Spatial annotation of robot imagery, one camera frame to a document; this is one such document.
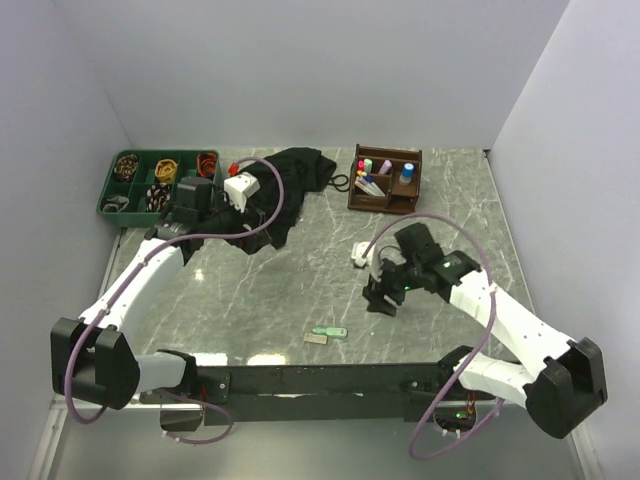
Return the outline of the purple pastel highlighter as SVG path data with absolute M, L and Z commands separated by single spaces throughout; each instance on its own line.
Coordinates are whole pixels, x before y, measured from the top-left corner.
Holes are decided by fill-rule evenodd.
M 378 174 L 379 175 L 386 175 L 391 170 L 392 166 L 393 166 L 392 162 L 389 159 L 386 159 L 382 163 L 380 169 L 378 170 Z

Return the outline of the peach cap white marker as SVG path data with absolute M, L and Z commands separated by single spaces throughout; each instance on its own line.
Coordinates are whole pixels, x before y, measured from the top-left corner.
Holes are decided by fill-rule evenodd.
M 374 197 L 384 197 L 385 196 L 384 193 L 382 193 L 381 191 L 378 191 L 371 184 L 364 184 L 359 180 L 355 181 L 354 186 L 357 187 L 358 189 L 360 189 L 361 191 L 365 192 L 367 195 L 370 195 L 370 196 L 374 196 Z

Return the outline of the brown wooden desk organizer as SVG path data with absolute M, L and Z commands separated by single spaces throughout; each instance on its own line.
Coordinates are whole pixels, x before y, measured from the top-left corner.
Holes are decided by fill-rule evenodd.
M 375 183 L 386 193 L 384 197 L 367 195 L 354 186 L 356 180 L 368 184 L 357 176 L 357 171 L 359 171 L 357 170 L 357 161 L 364 159 L 372 160 L 373 169 L 371 173 L 367 173 L 365 170 L 360 171 L 373 177 Z M 386 159 L 389 159 L 393 166 L 386 175 L 379 175 L 378 170 Z M 349 172 L 348 208 L 356 211 L 394 215 L 413 213 L 420 196 L 422 160 L 421 150 L 401 150 L 357 144 Z M 415 165 L 411 179 L 401 175 L 402 167 L 407 162 Z

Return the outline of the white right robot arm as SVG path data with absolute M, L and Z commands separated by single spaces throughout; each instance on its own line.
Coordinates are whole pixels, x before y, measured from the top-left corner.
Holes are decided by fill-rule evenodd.
M 370 312 L 394 316 L 405 296 L 424 290 L 440 296 L 494 336 L 515 362 L 459 347 L 440 362 L 440 393 L 460 398 L 467 391 L 499 397 L 525 409 L 546 434 L 562 439 L 608 399 L 599 346 L 554 329 L 531 313 L 460 250 L 444 253 L 428 227 L 413 223 L 395 234 L 402 263 L 381 258 L 371 242 L 354 244 L 351 260 L 369 271 L 363 289 Z

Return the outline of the blue correction tape roll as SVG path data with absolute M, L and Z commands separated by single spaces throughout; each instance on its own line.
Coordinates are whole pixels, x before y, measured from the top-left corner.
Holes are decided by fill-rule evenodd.
M 405 178 L 411 179 L 415 171 L 415 165 L 413 163 L 405 163 L 402 167 L 401 175 Z

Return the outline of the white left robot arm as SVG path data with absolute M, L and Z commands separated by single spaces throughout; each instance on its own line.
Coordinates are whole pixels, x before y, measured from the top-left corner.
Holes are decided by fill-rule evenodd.
M 159 389 L 179 402 L 199 395 L 193 355 L 174 350 L 136 355 L 130 340 L 152 302 L 205 240 L 238 241 L 249 250 L 263 238 L 271 220 L 249 204 L 259 188 L 249 173 L 220 186 L 184 178 L 111 287 L 78 318 L 56 322 L 50 334 L 52 382 L 69 408 L 82 400 L 119 410 L 135 395 Z

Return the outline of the green correction tape dispenser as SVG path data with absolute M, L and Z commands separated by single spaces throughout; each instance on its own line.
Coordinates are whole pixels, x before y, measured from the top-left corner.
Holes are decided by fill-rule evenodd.
M 312 333 L 336 339 L 346 339 L 348 336 L 348 330 L 343 327 L 317 326 L 312 329 Z

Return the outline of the beige eraser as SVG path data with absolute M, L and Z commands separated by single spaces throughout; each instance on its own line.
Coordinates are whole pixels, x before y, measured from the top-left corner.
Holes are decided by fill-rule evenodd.
M 328 343 L 328 337 L 326 335 L 306 333 L 303 341 L 308 344 L 326 345 Z

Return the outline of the light blue cap marker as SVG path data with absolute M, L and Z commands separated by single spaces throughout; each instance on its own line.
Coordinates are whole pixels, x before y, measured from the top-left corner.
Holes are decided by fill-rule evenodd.
M 365 175 L 365 176 L 361 176 L 361 180 L 363 182 L 367 182 L 373 190 L 375 190 L 377 193 L 381 194 L 382 196 L 385 196 L 386 193 L 383 192 L 380 187 L 375 183 L 373 177 L 371 175 Z

